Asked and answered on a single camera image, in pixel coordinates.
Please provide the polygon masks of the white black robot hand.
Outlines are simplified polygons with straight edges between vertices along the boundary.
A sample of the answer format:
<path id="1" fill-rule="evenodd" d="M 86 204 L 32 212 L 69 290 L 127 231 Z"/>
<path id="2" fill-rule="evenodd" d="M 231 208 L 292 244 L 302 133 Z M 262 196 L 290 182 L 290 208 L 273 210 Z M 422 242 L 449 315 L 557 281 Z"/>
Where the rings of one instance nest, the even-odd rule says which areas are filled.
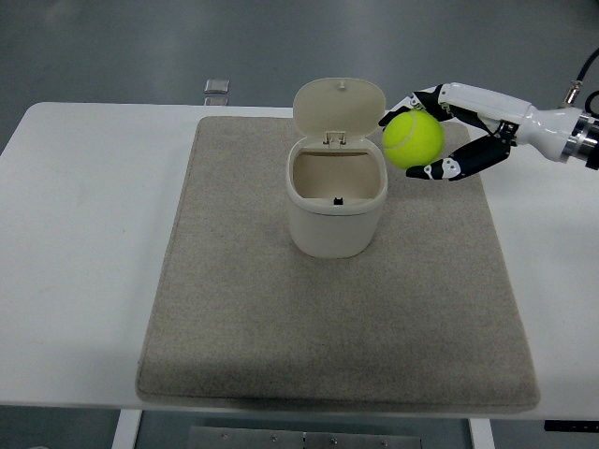
<path id="1" fill-rule="evenodd" d="M 457 119 L 486 135 L 441 160 L 407 168 L 409 178 L 460 181 L 502 162 L 518 145 L 531 145 L 555 162 L 571 157 L 592 160 L 593 148 L 584 147 L 592 118 L 581 109 L 541 110 L 506 94 L 453 82 L 412 93 L 379 124 L 387 128 L 392 119 L 411 110 L 425 111 L 439 122 Z"/>

